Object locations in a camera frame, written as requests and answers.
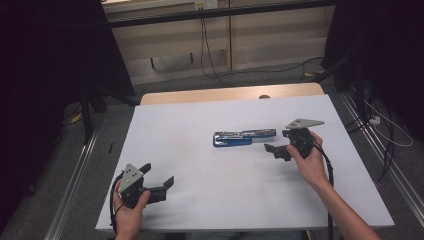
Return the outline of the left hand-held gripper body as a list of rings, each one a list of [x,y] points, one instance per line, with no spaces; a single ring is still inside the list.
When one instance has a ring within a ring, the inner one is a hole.
[[[136,168],[132,164],[127,164],[123,171],[120,187],[118,193],[128,208],[133,209],[139,200],[143,192],[144,175],[139,171],[140,168]]]

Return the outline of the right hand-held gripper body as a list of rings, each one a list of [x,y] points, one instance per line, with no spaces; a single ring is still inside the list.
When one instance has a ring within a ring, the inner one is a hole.
[[[309,127],[323,125],[324,121],[310,119],[295,119],[286,126],[290,130],[290,144],[294,146],[303,158],[307,158],[313,148],[313,137]]]

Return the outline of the blue stapler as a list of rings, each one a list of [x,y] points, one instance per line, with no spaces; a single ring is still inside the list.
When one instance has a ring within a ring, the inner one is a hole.
[[[256,129],[244,131],[220,131],[213,134],[214,147],[233,147],[251,145],[254,139],[275,137],[275,129]]]

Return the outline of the person's right hand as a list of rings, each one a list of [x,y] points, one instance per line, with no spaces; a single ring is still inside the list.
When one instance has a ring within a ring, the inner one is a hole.
[[[313,147],[307,158],[303,158],[299,151],[292,145],[288,145],[286,149],[295,160],[304,180],[316,192],[320,192],[331,186],[325,173],[323,156],[317,148]]]

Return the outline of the person's left hand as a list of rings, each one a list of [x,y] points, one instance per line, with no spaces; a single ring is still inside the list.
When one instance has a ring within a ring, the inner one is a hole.
[[[123,205],[118,193],[120,181],[117,182],[113,192],[113,208],[116,219],[116,235],[118,233],[136,233],[140,231],[143,221],[143,210],[147,205],[150,192],[145,191],[139,197],[137,205],[131,209]]]

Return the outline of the black metal stand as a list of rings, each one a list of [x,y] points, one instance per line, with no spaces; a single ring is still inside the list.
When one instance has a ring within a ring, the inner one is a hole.
[[[94,135],[94,128],[91,121],[90,109],[96,113],[104,113],[108,107],[103,99],[104,96],[112,97],[113,99],[124,103],[128,106],[135,107],[138,102],[126,95],[119,94],[116,91],[106,88],[100,84],[86,84],[80,87],[80,104],[82,111],[82,119],[84,125],[84,144],[87,145]]]
[[[346,54],[322,74],[315,77],[313,82],[321,83],[330,76],[333,77],[338,91],[354,89],[356,110],[359,117],[365,119],[365,80],[360,61],[353,54]]]

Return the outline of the light wooden cabinet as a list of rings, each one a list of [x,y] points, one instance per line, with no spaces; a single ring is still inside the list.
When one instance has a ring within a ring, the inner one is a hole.
[[[197,11],[197,0],[108,0],[108,20]],[[295,0],[218,0],[218,8]],[[335,6],[112,28],[134,85],[224,80],[321,56]],[[189,54],[193,53],[194,63]],[[152,69],[150,58],[156,69]]]

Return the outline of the dark curtain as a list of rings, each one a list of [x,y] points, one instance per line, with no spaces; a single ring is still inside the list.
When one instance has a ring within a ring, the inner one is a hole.
[[[102,0],[0,0],[0,234],[49,160],[65,107],[133,93]]]
[[[343,57],[336,87],[365,80],[424,141],[424,0],[335,0],[322,66]]]

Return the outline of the black horizontal bar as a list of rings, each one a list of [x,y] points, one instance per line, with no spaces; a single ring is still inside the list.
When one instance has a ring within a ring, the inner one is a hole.
[[[238,16],[247,14],[268,13],[276,11],[301,10],[318,7],[335,6],[337,0],[295,0],[284,3],[260,4],[251,6],[229,7],[212,10],[197,10],[182,13],[146,17],[128,17],[110,20],[111,28],[121,28],[139,25],[151,25],[168,22],[179,22],[196,19],[207,19],[227,16]]]

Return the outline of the aluminium floor rail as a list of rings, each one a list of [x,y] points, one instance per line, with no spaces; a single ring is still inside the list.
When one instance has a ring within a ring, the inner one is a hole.
[[[415,140],[388,108],[380,109],[377,100],[365,100],[366,118],[362,119],[352,93],[340,93],[340,98],[351,115],[345,124],[347,132],[361,134],[382,164],[374,178],[375,183],[381,186],[389,176],[424,227],[424,193],[420,193],[414,183],[417,179],[424,181],[424,143]],[[379,125],[369,123],[372,115],[380,117]]]
[[[76,167],[72,173],[71,179],[68,182],[65,193],[62,197],[62,200],[60,201],[58,209],[48,228],[44,240],[60,240],[72,206],[76,199],[77,191],[80,187],[86,166],[90,160],[92,151],[96,144],[97,135],[98,132],[95,131],[89,138],[87,138],[85,144],[83,145],[83,149],[78,158]]]

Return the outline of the white wall socket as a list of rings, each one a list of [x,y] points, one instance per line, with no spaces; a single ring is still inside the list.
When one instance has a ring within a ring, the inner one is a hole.
[[[196,10],[211,10],[218,8],[218,0],[197,0],[194,2]]]

